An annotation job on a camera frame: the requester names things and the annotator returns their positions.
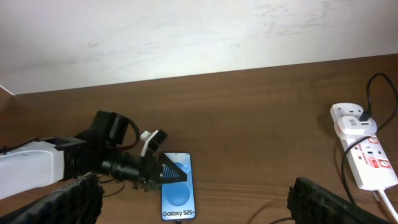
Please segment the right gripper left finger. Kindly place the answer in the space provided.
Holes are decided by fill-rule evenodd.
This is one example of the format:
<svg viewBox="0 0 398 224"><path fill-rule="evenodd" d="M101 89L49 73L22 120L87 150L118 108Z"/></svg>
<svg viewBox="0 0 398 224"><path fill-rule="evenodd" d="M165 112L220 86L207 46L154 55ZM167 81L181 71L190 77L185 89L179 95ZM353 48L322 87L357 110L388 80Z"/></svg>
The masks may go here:
<svg viewBox="0 0 398 224"><path fill-rule="evenodd" d="M101 214L104 190L87 173L22 208L1 217L1 224L94 224Z"/></svg>

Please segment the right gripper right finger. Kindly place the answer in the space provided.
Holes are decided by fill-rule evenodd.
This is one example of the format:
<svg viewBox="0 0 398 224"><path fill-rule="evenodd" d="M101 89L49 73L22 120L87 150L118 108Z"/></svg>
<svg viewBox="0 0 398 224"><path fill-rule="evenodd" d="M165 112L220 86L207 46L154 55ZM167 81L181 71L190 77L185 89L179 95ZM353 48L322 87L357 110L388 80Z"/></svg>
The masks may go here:
<svg viewBox="0 0 398 224"><path fill-rule="evenodd" d="M287 208L296 224L389 224L305 177L289 188Z"/></svg>

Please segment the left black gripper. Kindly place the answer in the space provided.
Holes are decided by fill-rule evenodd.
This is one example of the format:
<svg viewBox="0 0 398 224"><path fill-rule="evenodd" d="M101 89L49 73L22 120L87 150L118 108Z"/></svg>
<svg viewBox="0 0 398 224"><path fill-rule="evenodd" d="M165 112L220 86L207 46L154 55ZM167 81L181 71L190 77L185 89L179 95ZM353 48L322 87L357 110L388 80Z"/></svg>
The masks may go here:
<svg viewBox="0 0 398 224"><path fill-rule="evenodd" d="M157 182L152 175L157 170ZM154 151L149 149L144 156L139 157L139 177L133 182L134 190L155 192L161 189L161 184L172 184L187 181L187 174L179 168L165 153L159 154L158 164Z"/></svg>

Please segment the blue Galaxy smartphone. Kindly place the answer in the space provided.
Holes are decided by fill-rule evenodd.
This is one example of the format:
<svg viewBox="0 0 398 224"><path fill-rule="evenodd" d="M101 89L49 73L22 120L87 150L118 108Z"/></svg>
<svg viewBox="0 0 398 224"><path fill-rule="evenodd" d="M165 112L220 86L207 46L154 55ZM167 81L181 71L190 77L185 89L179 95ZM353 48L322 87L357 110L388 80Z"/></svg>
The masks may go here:
<svg viewBox="0 0 398 224"><path fill-rule="evenodd" d="M165 221L194 219L197 213L191 155L185 152L169 152L165 155L186 173L187 180L162 186L161 218Z"/></svg>

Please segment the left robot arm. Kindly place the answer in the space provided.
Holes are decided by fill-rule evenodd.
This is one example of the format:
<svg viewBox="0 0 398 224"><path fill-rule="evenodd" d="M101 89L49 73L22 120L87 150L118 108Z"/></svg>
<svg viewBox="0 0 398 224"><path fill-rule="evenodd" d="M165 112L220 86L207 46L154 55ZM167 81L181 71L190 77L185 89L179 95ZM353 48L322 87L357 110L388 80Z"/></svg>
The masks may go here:
<svg viewBox="0 0 398 224"><path fill-rule="evenodd" d="M146 191L187 181L187 174L164 153L155 151L167 138L161 129L140 132L121 114L98 111L89 129L75 136L33 138L1 148L1 198L89 172L133 182Z"/></svg>

